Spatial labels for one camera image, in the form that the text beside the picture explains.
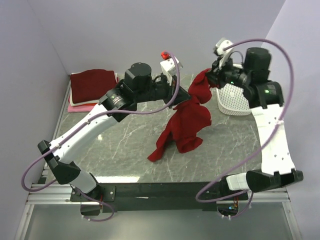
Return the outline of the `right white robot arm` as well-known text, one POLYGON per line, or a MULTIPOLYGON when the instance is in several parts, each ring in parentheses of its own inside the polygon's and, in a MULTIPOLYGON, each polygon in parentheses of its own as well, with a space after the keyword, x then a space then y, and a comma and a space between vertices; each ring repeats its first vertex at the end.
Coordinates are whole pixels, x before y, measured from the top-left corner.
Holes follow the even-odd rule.
POLYGON ((304 174, 291 159, 281 117, 285 109, 282 88, 278 82, 269 80, 272 58, 269 51, 261 47, 248 48, 241 67, 233 63, 232 49, 216 48, 214 53, 217 60, 206 74, 209 82, 220 89, 231 85, 243 90, 261 144, 261 168, 223 177, 220 180, 223 191, 258 193, 301 182, 304 174))

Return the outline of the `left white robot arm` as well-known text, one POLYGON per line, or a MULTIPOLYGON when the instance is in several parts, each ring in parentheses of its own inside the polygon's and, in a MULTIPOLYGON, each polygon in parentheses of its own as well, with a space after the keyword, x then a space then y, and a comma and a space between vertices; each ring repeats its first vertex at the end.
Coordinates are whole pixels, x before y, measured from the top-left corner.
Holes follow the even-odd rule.
POLYGON ((74 127, 51 142, 43 140, 38 144, 38 149, 60 185, 69 184, 78 194, 100 199, 103 193, 96 178, 75 163, 75 156, 81 148, 128 115, 137 114, 139 103, 162 100, 167 108, 171 108, 191 98, 178 85, 182 67, 178 59, 163 60, 160 67, 162 73, 152 77, 152 69, 148 64, 134 63, 125 71, 123 79, 104 94, 74 127))

